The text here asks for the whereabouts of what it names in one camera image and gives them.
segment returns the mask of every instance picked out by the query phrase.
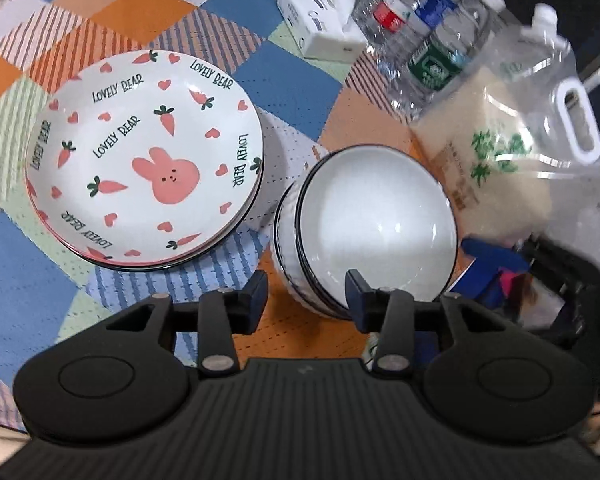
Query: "pink rabbit illustration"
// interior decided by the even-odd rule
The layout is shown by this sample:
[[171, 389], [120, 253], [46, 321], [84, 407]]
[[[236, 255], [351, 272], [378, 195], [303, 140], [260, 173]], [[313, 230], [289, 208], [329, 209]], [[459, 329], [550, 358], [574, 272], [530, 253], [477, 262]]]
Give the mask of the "pink rabbit illustration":
[[200, 181], [198, 167], [190, 160], [173, 160], [162, 148], [149, 149], [152, 161], [136, 157], [131, 162], [134, 171], [151, 181], [155, 199], [163, 204], [177, 204], [196, 189]]

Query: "table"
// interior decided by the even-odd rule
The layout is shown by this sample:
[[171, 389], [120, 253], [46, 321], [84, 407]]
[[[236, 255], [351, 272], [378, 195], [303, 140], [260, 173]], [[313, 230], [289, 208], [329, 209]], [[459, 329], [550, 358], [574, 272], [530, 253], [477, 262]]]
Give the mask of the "table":
[[[38, 111], [73, 74], [142, 48], [206, 59], [249, 93], [263, 126], [266, 166], [248, 218], [210, 253], [177, 269], [128, 273], [65, 250], [38, 221], [22, 178], [22, 152]], [[366, 55], [352, 66], [303, 60], [275, 0], [8, 0], [0, 4], [0, 424], [22, 423], [10, 394], [26, 359], [156, 291], [193, 300], [242, 286], [265, 269], [270, 295], [258, 331], [236, 336], [250, 356], [358, 356], [364, 337], [295, 303], [267, 249], [282, 192], [325, 153], [378, 142], [421, 158]], [[195, 361], [196, 334], [176, 355]]]

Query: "bottle cap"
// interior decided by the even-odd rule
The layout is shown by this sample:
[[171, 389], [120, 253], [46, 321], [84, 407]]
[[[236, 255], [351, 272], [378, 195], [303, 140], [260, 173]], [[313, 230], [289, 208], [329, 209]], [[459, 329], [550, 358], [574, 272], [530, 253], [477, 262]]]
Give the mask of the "bottle cap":
[[504, 0], [480, 0], [487, 7], [493, 10], [496, 14], [500, 14], [504, 9], [507, 8], [507, 4]]
[[543, 28], [556, 34], [558, 29], [558, 14], [553, 7], [547, 4], [537, 4], [534, 16], [531, 19], [531, 26]]

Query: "white tissue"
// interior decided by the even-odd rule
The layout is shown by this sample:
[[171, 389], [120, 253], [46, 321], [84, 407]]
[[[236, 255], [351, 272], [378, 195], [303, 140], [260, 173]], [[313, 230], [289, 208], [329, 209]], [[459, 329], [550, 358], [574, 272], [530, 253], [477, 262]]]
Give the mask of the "white tissue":
[[356, 0], [278, 0], [278, 7], [304, 57], [354, 62], [366, 39], [351, 13]]

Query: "green bottle label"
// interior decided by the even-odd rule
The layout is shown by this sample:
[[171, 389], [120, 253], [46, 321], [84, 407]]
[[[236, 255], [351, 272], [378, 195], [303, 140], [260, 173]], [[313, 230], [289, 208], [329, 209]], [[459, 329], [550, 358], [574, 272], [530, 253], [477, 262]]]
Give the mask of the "green bottle label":
[[435, 43], [425, 40], [413, 54], [408, 67], [415, 78], [435, 92], [442, 90], [462, 72], [464, 57], [443, 52]]

